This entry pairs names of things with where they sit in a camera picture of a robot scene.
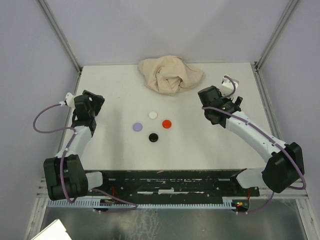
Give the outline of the purple charging case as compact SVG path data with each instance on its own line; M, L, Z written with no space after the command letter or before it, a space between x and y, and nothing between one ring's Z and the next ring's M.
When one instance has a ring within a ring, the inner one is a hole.
M132 126L135 132L140 132L143 129L143 125L140 122L135 122Z

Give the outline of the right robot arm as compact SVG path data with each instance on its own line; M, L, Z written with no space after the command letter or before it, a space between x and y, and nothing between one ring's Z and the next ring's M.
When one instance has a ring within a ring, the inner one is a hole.
M236 101L223 97L220 90L210 86L198 92L204 116L212 125L220 125L236 134L251 146L264 160L265 167L244 169L229 183L231 193L242 195L249 188L268 187L275 193L293 183L302 181L300 189L307 186L302 148L296 143L288 144L258 127L241 109L242 97Z

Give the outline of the white charging case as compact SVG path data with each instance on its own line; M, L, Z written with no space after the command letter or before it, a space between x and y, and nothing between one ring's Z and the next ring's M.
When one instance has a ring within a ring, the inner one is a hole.
M155 111L150 111L150 112L148 113L148 117L149 117L151 120L155 120L155 119L158 118L158 113L155 112Z

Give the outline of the black charging case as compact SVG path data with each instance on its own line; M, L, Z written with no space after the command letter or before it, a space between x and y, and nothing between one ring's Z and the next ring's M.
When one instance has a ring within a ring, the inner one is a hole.
M159 140L159 135L153 132L148 136L148 139L150 142L155 143Z

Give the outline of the red charging case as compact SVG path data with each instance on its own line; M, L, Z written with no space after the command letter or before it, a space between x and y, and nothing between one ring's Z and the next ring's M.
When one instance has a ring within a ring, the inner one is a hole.
M169 129L172 127L172 122L168 119L165 119L163 122L162 122L162 127L165 128L165 129Z

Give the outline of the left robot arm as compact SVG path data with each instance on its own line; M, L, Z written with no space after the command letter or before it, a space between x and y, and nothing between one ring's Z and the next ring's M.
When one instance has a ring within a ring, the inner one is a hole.
M67 200L73 203L94 189L99 195L106 195L111 183L100 171L86 173L81 156L92 139L99 114L105 99L84 90L81 95L68 93L65 104L73 109L70 129L73 134L64 148L55 157L44 161L44 175L48 196L52 201Z

